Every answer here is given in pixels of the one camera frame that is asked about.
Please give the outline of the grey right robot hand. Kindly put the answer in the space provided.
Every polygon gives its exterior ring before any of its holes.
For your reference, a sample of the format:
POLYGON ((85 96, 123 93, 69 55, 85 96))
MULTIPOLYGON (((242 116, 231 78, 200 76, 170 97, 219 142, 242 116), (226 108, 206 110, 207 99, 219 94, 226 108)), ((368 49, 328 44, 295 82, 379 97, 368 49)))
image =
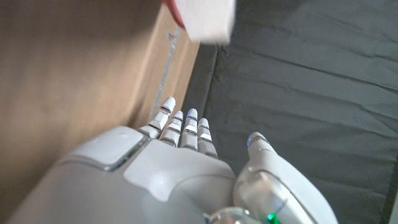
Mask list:
POLYGON ((167 98, 139 129, 118 126, 63 156, 10 223, 336 223, 322 193, 258 132, 235 174, 207 119, 167 98))

